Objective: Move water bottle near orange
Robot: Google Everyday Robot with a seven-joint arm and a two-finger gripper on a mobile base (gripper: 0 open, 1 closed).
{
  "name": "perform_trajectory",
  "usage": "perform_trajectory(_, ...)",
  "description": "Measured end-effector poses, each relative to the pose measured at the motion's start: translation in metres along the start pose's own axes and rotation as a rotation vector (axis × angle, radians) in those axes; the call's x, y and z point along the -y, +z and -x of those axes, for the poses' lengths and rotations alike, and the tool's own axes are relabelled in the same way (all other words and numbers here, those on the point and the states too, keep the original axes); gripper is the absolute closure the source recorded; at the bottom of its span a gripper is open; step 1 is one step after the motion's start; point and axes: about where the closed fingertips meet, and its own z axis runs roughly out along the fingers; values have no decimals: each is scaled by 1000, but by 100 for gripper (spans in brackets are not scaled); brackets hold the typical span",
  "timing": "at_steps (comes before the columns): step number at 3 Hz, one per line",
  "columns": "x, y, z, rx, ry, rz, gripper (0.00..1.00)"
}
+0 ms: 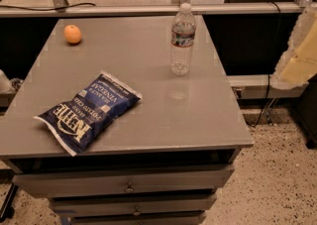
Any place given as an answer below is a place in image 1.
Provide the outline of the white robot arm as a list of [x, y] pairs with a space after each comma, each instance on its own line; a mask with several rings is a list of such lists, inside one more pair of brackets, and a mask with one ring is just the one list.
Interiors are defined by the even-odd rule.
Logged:
[[270, 86], [289, 90], [303, 86], [317, 74], [317, 6], [312, 4], [299, 15], [289, 40], [270, 77]]

